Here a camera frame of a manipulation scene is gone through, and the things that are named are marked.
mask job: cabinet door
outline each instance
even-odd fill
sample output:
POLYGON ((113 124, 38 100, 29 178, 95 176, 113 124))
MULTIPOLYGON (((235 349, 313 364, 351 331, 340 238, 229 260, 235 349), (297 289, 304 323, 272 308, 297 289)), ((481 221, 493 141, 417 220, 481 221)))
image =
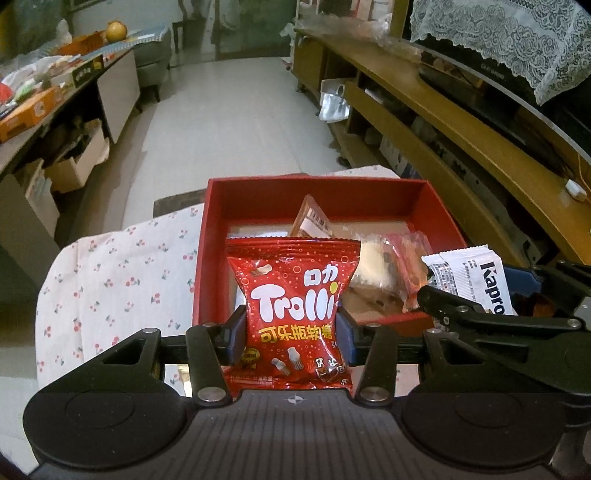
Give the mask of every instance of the cabinet door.
POLYGON ((305 35, 295 38, 295 47, 293 73, 308 90, 318 94, 326 64, 324 47, 305 35))

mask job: lace cloth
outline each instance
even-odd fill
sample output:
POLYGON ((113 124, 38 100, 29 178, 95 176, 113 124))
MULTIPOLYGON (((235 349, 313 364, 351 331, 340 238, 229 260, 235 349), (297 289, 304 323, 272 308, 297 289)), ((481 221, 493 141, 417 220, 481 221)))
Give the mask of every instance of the lace cloth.
POLYGON ((507 65, 540 105, 591 74, 591 16, 574 0, 414 0, 411 32, 507 65))

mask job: trolli logo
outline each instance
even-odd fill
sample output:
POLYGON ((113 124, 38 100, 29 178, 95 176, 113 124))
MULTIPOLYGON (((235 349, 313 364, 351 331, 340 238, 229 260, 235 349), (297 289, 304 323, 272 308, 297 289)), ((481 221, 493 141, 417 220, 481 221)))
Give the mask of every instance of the trolli logo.
POLYGON ((484 270, 483 276, 488 287, 485 293, 491 298, 491 303, 495 305, 495 313, 502 315, 505 313, 505 306, 503 305, 503 299, 501 298, 501 292, 499 287, 496 286, 496 267, 494 262, 486 263, 480 266, 481 270, 484 270))

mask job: screw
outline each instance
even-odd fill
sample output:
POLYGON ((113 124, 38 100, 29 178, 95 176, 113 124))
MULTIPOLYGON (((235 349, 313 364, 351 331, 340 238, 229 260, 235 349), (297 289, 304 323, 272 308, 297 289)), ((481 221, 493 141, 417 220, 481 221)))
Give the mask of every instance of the screw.
POLYGON ((569 319, 566 323, 568 323, 569 327, 571 327, 572 329, 579 328, 581 326, 581 322, 577 319, 569 319))
POLYGON ((220 387, 205 387, 197 392, 197 396, 203 401, 220 401, 226 397, 226 391, 220 387))
POLYGON ((390 397, 388 390, 382 387, 365 387, 359 395, 370 402, 385 401, 390 397))

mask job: red snack bag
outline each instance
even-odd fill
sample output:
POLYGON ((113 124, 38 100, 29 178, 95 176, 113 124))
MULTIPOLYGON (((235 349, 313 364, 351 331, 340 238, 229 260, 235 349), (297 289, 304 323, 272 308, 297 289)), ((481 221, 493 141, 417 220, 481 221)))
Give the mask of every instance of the red snack bag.
POLYGON ((226 254, 246 297, 242 363, 225 371, 242 388, 350 388, 336 346, 336 304, 359 262, 354 240, 232 238, 226 254))

